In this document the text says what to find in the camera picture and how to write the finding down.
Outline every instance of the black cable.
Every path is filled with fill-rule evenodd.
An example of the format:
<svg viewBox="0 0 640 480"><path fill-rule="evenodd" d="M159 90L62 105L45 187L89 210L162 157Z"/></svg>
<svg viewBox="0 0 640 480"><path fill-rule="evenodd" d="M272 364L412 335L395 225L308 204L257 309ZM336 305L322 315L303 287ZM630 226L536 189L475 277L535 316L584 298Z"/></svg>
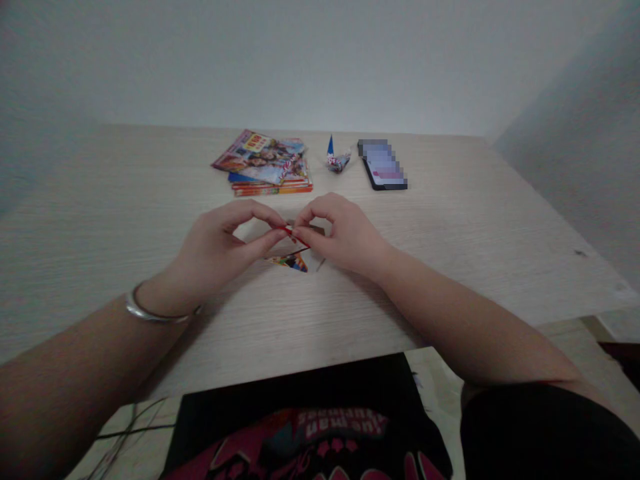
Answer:
<svg viewBox="0 0 640 480"><path fill-rule="evenodd" d="M120 438L118 438L118 440L116 441L117 443L119 442L118 446L117 446L117 450L114 452L111 460L109 461L109 464L105 470L105 472L102 474L102 476L100 477L100 480L104 480L104 478L107 476L107 474L109 473L109 470L111 470L111 467L113 466L118 454L120 453L120 450L122 449L122 446L125 443L125 440L127 439L127 437L129 436L129 434L131 433L131 431L133 430L133 426L135 425L135 422L138 420L138 418L140 418L140 416L142 416L142 414L144 414L144 412L146 412L147 410L149 410L150 408L152 408L154 405L157 405L158 403L162 402L166 400L166 398L160 399L160 400L156 400L155 402L153 402L152 404L148 405L146 408L144 408L144 410L142 410L140 413L138 413L136 415L136 410L137 410L137 403L132 404L132 411L131 411L131 420L129 422L129 424L127 425L127 428L125 428L125 430L123 432L120 433L116 433L113 436L117 436L120 435ZM95 466L95 468L92 470L92 472L89 474L89 476L87 477L87 480L92 480L93 476L95 475L95 473L98 471L98 468L100 468L100 465L102 465L102 462L104 462L105 458L109 455L109 452L106 452L106 454L104 454L104 456L102 457L102 459L98 462L98 464Z"/></svg>
<svg viewBox="0 0 640 480"><path fill-rule="evenodd" d="M138 418L140 418L140 416L146 412L147 410L149 410L151 407L153 407L154 405L157 405L160 402L164 402L166 400L166 398L160 399L160 400L156 400L155 402L153 402L152 404L150 404L147 408L145 408L144 410L142 410L142 412L138 413L138 415L136 415L133 420L131 420L131 422L129 422L129 425L127 426L127 430L126 430L126 434L122 435L120 438L118 438L118 440L120 441L120 444L118 445L118 449L115 451L115 453L113 454L109 464L107 465L107 468L105 470L105 472L102 474L102 477L100 477L100 480L105 480L106 476L109 474L109 471L111 470L111 467L113 466L113 464L115 463L115 461L118 459L118 455L120 454L120 450L122 450L122 447L124 446L125 442L127 441L127 437L131 434L131 430L133 430L133 426L135 425L136 420L138 420Z"/></svg>
<svg viewBox="0 0 640 480"><path fill-rule="evenodd" d="M108 435L100 435L99 437L96 437L96 440L104 440L104 439L108 439L108 438L113 438L113 437L117 437L118 435L124 435L125 433L127 435L133 435L134 433L140 433L142 431L146 431L146 430L158 430L158 429L163 429L163 428L173 428L175 427L175 423L172 423L171 425L154 425L153 427L143 427L140 429L134 429L131 430L130 432L116 432L116 433L109 433Z"/></svg>

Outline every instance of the silver bracelet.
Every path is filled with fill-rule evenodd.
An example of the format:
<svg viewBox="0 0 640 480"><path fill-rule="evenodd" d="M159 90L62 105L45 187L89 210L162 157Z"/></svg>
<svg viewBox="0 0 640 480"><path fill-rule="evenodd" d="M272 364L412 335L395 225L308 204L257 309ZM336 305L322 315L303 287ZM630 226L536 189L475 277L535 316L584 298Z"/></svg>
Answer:
<svg viewBox="0 0 640 480"><path fill-rule="evenodd" d="M158 322L158 323L180 323L186 320L189 320L190 317L197 315L202 310L202 305L199 305L192 313L188 315L184 315L183 317L159 317L158 315L154 315L151 312L144 310L135 299L135 294L138 292L138 288L140 288L142 283L138 283L133 290L128 292L125 297L125 302L127 305L127 311L132 314L134 317L138 317L140 320Z"/></svg>

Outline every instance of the finger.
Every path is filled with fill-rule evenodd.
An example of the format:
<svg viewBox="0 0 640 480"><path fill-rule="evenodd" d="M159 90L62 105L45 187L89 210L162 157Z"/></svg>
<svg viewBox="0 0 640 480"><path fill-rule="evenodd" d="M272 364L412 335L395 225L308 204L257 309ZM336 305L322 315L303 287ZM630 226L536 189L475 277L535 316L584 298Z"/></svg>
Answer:
<svg viewBox="0 0 640 480"><path fill-rule="evenodd" d="M308 227L296 227L293 236L308 244L312 250L316 250L320 255L327 257L331 252L334 240L321 235Z"/></svg>
<svg viewBox="0 0 640 480"><path fill-rule="evenodd" d="M287 232L284 230L269 230L261 237L256 238L248 244L240 247L243 254L246 255L250 262L258 260L260 257L264 257L273 246L280 240L287 236Z"/></svg>
<svg viewBox="0 0 640 480"><path fill-rule="evenodd" d="M271 228L284 227L287 224L276 210L255 200L238 200L226 207L228 209L224 213L223 230L227 233L233 233L238 225L252 218L267 222Z"/></svg>
<svg viewBox="0 0 640 480"><path fill-rule="evenodd" d="M302 209L302 212L298 214L293 226L306 227L309 222L316 217L326 218L333 223L339 208L336 197L338 197L338 195L330 193L312 200Z"/></svg>

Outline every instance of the wire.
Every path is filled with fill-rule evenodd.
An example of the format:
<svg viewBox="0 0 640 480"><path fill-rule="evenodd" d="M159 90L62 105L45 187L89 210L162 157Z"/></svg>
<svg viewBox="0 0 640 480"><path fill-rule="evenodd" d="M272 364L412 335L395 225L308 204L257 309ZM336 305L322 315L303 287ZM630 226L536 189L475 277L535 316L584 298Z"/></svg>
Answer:
<svg viewBox="0 0 640 480"><path fill-rule="evenodd" d="M131 430L129 432L129 435L133 435L134 433L140 433L142 431L147 431L147 430L160 430L160 429L163 429L163 428L174 428L174 427L175 427L175 423L172 423L170 425L154 425L152 427L143 427L143 428L140 428L140 429ZM109 433L107 435L100 435L99 437L96 437L95 439L96 440L105 440L105 439L108 439L108 438L117 437L118 435L123 435L124 433L125 433L124 431L116 432L116 433Z"/></svg>
<svg viewBox="0 0 640 480"><path fill-rule="evenodd" d="M100 467L103 465L103 463L105 461L108 461L108 464L106 465L105 470L102 473L102 476L100 476L100 480L104 480L104 478L106 478L107 474L109 473L109 470L111 470L111 467L115 463L115 460L118 457L118 454L120 454L120 450L122 450L122 446L124 445L125 441L127 440L127 437L133 431L133 426L135 425L135 422L138 420L138 418L140 418L140 416L142 416L142 414L144 414L146 411L148 411L154 405L157 405L160 402L164 402L164 400L166 400L166 398L163 398L163 399L160 399L160 400L156 400L152 404L146 406L146 408L144 408L137 415L136 415L136 410L137 410L138 404L137 403L132 404L131 420L130 420L129 424L127 425L127 428L125 428L125 430L122 433L116 434L116 435L120 435L120 437L113 444L112 448L110 448L110 450L104 454L104 456L102 457L100 462L98 462L98 464L95 466L95 468L89 474L89 476L86 477L86 480L93 480L94 475L96 475L96 473L98 472Z"/></svg>

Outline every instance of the comic book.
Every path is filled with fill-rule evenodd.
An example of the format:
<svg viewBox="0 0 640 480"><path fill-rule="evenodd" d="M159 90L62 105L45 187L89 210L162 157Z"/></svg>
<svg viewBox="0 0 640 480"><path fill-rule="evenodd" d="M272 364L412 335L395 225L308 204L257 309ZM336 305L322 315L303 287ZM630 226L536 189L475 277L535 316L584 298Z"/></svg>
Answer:
<svg viewBox="0 0 640 480"><path fill-rule="evenodd" d="M244 130L211 166L281 185L304 151L305 144L300 139L276 140Z"/></svg>
<svg viewBox="0 0 640 480"><path fill-rule="evenodd" d="M287 139L294 143L302 143L300 139ZM302 155L293 160L289 172L280 186L272 183L252 179L238 173L229 174L229 182L236 197L250 195L281 195L284 193L306 193L313 190L313 183L309 174L306 156Z"/></svg>

